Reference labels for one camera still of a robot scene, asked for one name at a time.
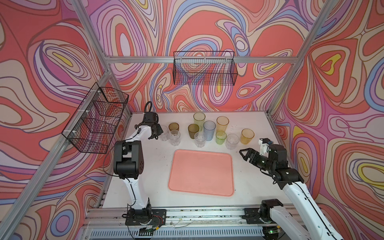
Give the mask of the olive brown short cup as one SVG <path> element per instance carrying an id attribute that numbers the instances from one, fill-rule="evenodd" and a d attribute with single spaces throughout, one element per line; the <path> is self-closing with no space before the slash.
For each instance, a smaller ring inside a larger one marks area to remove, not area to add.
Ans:
<path id="1" fill-rule="evenodd" d="M 190 124 L 188 126 L 188 132 L 191 139 L 195 139 L 195 134 L 200 131 L 200 127 L 197 124 Z"/>

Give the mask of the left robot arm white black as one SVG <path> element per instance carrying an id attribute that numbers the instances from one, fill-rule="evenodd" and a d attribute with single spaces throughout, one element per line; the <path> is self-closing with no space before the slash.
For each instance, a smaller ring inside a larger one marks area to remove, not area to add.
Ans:
<path id="1" fill-rule="evenodd" d="M 152 111 L 152 107 L 151 101 L 146 103 L 143 120 L 135 125 L 135 132 L 114 146 L 114 174 L 125 183 L 131 199 L 128 207 L 135 210 L 151 206 L 143 183 L 139 180 L 145 165 L 142 140 L 157 140 L 163 134 L 159 116 Z"/>

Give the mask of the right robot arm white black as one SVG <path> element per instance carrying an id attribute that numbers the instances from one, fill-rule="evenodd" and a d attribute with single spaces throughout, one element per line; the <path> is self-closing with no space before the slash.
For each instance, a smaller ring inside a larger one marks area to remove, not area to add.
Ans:
<path id="1" fill-rule="evenodd" d="M 299 224 L 278 199 L 262 201 L 256 214 L 258 220 L 276 223 L 292 240 L 343 239 L 312 198 L 298 170 L 289 167 L 286 148 L 268 139 L 261 139 L 260 147 L 259 151 L 247 148 L 239 153 L 243 160 L 273 179 L 294 204 L 304 223 Z"/>

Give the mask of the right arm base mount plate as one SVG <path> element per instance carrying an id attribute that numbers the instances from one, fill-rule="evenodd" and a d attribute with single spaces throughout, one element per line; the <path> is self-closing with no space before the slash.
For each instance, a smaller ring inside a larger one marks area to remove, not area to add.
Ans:
<path id="1" fill-rule="evenodd" d="M 248 225 L 251 224 L 264 224 L 264 225 L 276 225 L 272 219 L 262 218 L 259 208 L 244 208 L 244 214 L 241 216 Z"/>

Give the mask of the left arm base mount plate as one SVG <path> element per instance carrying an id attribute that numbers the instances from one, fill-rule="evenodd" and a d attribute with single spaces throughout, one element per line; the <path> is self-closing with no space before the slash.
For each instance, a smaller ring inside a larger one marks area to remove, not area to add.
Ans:
<path id="1" fill-rule="evenodd" d="M 122 214 L 126 226 L 152 226 L 161 227 L 166 223 L 167 210 L 135 210 L 129 209 L 127 213 Z"/>

